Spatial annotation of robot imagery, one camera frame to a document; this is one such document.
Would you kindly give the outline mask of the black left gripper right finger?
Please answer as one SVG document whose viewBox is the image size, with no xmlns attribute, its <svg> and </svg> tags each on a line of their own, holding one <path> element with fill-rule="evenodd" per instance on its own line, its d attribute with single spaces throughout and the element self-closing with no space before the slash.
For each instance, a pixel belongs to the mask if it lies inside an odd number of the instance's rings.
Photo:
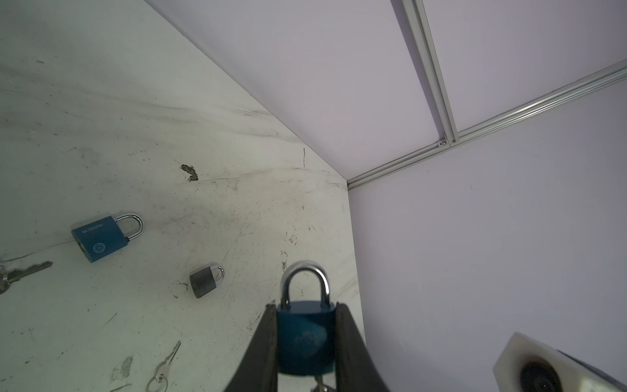
<svg viewBox="0 0 627 392">
<path fill-rule="evenodd" d="M 389 391 L 367 350 L 346 304 L 336 305 L 336 390 L 339 392 Z"/>
</svg>

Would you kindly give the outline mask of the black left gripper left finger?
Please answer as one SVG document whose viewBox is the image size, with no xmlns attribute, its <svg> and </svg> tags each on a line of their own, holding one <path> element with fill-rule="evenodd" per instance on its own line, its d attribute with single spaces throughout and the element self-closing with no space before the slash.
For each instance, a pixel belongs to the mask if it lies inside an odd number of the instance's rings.
<svg viewBox="0 0 627 392">
<path fill-rule="evenodd" d="M 225 391 L 277 392 L 278 351 L 277 307 L 269 304 Z"/>
</svg>

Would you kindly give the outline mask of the silver key with ring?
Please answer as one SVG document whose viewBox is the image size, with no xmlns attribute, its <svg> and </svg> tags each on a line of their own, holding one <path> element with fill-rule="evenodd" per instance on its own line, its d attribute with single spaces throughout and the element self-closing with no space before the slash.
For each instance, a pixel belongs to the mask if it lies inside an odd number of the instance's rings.
<svg viewBox="0 0 627 392">
<path fill-rule="evenodd" d="M 0 293 L 4 294 L 14 283 L 24 279 L 32 274 L 36 274 L 39 271 L 46 270 L 53 266 L 52 261 L 45 261 L 44 263 L 32 265 L 25 269 L 7 269 L 1 266 L 1 288 Z"/>
</svg>

